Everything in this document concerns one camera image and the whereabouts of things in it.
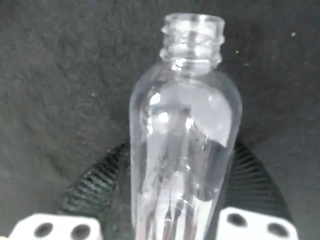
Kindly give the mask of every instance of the bottle neck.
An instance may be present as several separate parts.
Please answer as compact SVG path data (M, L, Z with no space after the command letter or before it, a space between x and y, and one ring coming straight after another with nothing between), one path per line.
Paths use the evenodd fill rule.
M224 20L210 15L174 13L165 17L159 55L173 71L206 74L222 61Z

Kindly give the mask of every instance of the white block with holes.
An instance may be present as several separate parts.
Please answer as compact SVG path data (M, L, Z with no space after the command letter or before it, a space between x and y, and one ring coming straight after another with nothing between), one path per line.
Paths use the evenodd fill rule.
M94 218L36 213L14 227L10 240L103 240Z
M299 240L287 220L234 207L221 210L215 240Z

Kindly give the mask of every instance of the plastic bottle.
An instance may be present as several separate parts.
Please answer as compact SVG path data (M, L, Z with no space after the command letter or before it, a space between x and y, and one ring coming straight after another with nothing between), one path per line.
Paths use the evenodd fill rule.
M165 17L160 61L130 99L131 218L136 240L203 240L242 115L237 88L217 67L225 22Z

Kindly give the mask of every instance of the dark gray fabric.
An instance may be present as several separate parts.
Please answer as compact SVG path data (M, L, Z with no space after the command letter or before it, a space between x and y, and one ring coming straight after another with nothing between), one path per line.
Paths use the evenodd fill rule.
M302 239L320 236L319 0L0 0L0 233L51 211L128 137L130 93L156 59L164 15L177 11L225 18L240 135Z

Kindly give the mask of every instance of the hole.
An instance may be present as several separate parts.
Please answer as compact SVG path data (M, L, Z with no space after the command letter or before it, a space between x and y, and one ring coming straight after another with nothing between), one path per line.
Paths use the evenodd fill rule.
M34 231L34 235L37 238L44 238L51 233L53 227L54 226L50 222L43 223L36 228L36 230Z
M76 226L71 233L73 240L85 240L90 234L90 227L86 224Z
M248 225L245 218L237 213L230 214L226 220L237 227L246 227Z
M281 238L289 237L287 229L278 223L270 223L268 225L268 232Z

